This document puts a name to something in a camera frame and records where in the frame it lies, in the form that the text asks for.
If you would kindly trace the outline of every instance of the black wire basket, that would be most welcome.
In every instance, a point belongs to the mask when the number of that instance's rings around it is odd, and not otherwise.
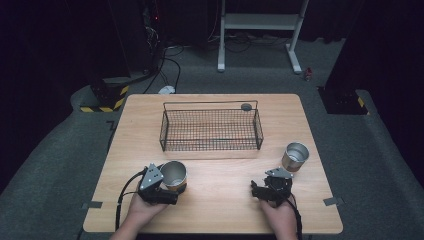
[[[258,101],[165,102],[163,151],[260,150]]]

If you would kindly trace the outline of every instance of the small black object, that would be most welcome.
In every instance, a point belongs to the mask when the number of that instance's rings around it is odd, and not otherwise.
[[[250,111],[250,110],[252,110],[252,105],[250,103],[243,103],[241,105],[241,110],[246,111],[246,112]]]

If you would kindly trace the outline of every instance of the hand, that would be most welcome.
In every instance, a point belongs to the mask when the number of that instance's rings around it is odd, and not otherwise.
[[[146,203],[137,193],[133,194],[127,217],[111,239],[135,239],[140,229],[166,207],[168,204]]]
[[[274,207],[271,203],[260,200],[260,205],[278,240],[297,239],[296,215],[287,201],[283,202],[279,207]]]

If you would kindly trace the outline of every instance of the metal stand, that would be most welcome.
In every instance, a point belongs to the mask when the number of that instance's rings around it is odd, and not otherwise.
[[[218,52],[218,72],[225,71],[225,30],[226,29],[262,29],[292,30],[293,38],[286,44],[287,53],[296,74],[302,73],[294,48],[305,18],[309,0],[303,0],[299,14],[234,14],[225,13],[225,0],[222,0],[220,44]]]

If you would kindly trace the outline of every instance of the silver cup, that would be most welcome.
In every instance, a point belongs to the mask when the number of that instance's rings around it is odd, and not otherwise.
[[[187,186],[187,169],[179,161],[170,161],[162,165],[160,172],[163,174],[162,183],[172,191],[184,192]]]
[[[308,158],[308,148],[302,143],[292,142],[287,145],[286,151],[284,151],[282,165],[289,172],[297,172]]]

